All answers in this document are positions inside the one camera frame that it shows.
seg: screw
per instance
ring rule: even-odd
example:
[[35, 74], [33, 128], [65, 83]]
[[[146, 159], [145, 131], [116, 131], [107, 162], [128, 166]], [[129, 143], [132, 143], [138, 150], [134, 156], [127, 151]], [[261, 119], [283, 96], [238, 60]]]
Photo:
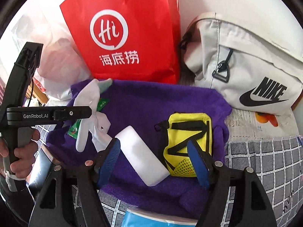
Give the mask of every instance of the screw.
[[54, 171], [57, 172], [57, 171], [60, 171], [60, 170], [61, 170], [61, 166], [60, 165], [54, 167]]
[[251, 167], [247, 167], [247, 168], [246, 168], [246, 171], [247, 171], [248, 173], [253, 173], [253, 172], [254, 172], [254, 169], [252, 169]]
[[86, 166], [92, 166], [93, 165], [93, 161], [92, 160], [87, 160], [86, 162], [85, 162], [85, 165]]
[[220, 161], [216, 161], [216, 162], [215, 162], [215, 166], [217, 166], [217, 167], [222, 167], [222, 166], [223, 166], [223, 163], [220, 162]]

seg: green label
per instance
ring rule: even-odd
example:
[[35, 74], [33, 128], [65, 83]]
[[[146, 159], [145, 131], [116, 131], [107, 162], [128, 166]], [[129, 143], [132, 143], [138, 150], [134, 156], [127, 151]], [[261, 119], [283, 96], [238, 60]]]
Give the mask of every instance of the green label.
[[[109, 102], [109, 99], [106, 98], [100, 98], [98, 105], [97, 105], [97, 111], [100, 112], [105, 105]], [[80, 127], [81, 120], [77, 120], [70, 128], [67, 134], [69, 134], [71, 137], [77, 139], [78, 137], [78, 131]]]

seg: white circle logo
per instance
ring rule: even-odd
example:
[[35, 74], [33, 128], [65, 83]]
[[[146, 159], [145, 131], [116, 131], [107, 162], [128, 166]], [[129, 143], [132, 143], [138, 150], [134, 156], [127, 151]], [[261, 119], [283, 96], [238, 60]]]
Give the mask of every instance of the white circle logo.
[[90, 33], [93, 41], [99, 47], [112, 51], [121, 48], [126, 43], [128, 26], [120, 13], [105, 9], [96, 13], [92, 18]]

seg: purple towel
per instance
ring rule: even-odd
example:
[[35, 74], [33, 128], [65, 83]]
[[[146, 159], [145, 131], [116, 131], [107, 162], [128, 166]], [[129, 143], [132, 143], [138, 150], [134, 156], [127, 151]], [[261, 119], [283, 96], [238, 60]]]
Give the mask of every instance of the purple towel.
[[[72, 86], [73, 99], [69, 106], [88, 83], [89, 80]], [[224, 163], [224, 144], [229, 135], [224, 120], [231, 113], [231, 106], [216, 90], [115, 80], [101, 97], [110, 99], [102, 110], [111, 122], [108, 134], [114, 137], [131, 125], [155, 155], [163, 148], [163, 134], [155, 131], [155, 124], [167, 120], [174, 112], [206, 113], [212, 120], [213, 158]], [[75, 148], [76, 140], [66, 133], [68, 129], [69, 126], [56, 126], [49, 133], [46, 143], [50, 151], [67, 165], [93, 159], [96, 150], [91, 135], [84, 152], [79, 153]], [[109, 183], [102, 190], [148, 211], [187, 218], [199, 218], [208, 199], [207, 191], [196, 178], [169, 176], [156, 186], [146, 186], [123, 153], [119, 155]]]

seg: white glove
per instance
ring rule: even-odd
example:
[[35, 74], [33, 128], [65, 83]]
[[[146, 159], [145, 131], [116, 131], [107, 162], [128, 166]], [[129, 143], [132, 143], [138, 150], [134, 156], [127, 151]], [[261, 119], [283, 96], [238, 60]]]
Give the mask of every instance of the white glove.
[[100, 94], [112, 85], [112, 80], [99, 81], [94, 79], [85, 86], [75, 98], [74, 106], [89, 106], [92, 114], [88, 119], [82, 119], [80, 122], [76, 149], [83, 152], [86, 146], [88, 132], [92, 134], [92, 142], [97, 152], [106, 149], [112, 138], [107, 135], [111, 123], [107, 116], [97, 112], [97, 106]]

